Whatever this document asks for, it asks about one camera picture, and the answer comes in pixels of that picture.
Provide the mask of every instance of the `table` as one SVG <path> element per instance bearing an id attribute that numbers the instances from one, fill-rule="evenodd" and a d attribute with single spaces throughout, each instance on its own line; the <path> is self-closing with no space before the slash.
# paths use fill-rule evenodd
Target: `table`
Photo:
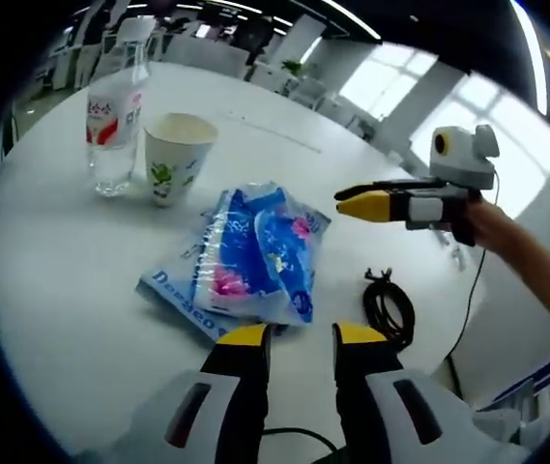
<path id="1" fill-rule="evenodd" d="M 367 267 L 393 267 L 414 302 L 407 367 L 431 373 L 455 342 L 477 266 L 464 272 L 428 231 L 338 216 L 333 193 L 406 174 L 329 119 L 250 83 L 153 63 L 144 118 L 185 111 L 219 140 L 185 206 L 97 197 L 85 160 L 86 91 L 63 101 L 14 146 L 0 172 L 0 346 L 34 412 L 70 453 L 109 444 L 132 412 L 209 346 L 133 292 L 222 189 L 274 180 L 330 216 L 314 287 L 314 324 L 273 343 L 267 426 L 299 426 L 344 445 L 335 410 L 331 323 L 362 322 Z M 144 172 L 140 152 L 137 171 Z M 473 313 L 482 298 L 482 284 Z M 310 438 L 265 437 L 262 462 L 310 462 Z"/>

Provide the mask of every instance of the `floor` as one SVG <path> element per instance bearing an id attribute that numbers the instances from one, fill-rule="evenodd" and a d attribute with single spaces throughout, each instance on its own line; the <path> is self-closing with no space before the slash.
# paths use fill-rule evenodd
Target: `floor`
<path id="1" fill-rule="evenodd" d="M 74 93 L 73 89 L 43 91 L 32 99 L 17 100 L 14 104 L 14 119 L 17 127 L 17 138 L 28 132 L 42 117 L 55 106 Z"/>

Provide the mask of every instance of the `plastic water bottle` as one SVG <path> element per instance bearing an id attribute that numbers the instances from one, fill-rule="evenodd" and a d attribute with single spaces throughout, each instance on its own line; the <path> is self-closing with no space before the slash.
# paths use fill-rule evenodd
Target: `plastic water bottle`
<path id="1" fill-rule="evenodd" d="M 155 26 L 150 18 L 127 18 L 115 46 L 104 54 L 88 95 L 88 161 L 96 191 L 115 196 L 128 184 L 135 165 L 142 94 L 150 74 L 145 43 Z"/>

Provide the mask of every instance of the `human hand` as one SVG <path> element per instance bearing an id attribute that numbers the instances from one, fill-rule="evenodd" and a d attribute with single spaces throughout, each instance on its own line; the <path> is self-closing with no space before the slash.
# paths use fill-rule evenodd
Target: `human hand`
<path id="1" fill-rule="evenodd" d="M 475 239 L 482 247 L 501 254 L 516 238 L 520 226 L 498 206 L 485 200 L 471 201 L 466 212 L 475 228 Z"/>

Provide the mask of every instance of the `plastic bag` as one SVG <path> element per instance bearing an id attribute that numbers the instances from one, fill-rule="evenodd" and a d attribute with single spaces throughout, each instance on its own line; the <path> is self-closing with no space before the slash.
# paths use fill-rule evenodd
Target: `plastic bag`
<path id="1" fill-rule="evenodd" d="M 315 258 L 329 224 L 274 183 L 225 191 L 204 234 L 193 304 L 234 317 L 310 323 Z"/>
<path id="2" fill-rule="evenodd" d="M 192 303 L 191 279 L 202 247 L 206 224 L 204 222 L 201 225 L 201 232 L 191 232 L 182 239 L 174 240 L 173 252 L 162 257 L 156 266 L 143 273 L 135 290 L 161 309 L 181 314 L 197 330 L 212 341 L 217 341 L 228 332 L 254 321 L 225 317 Z"/>

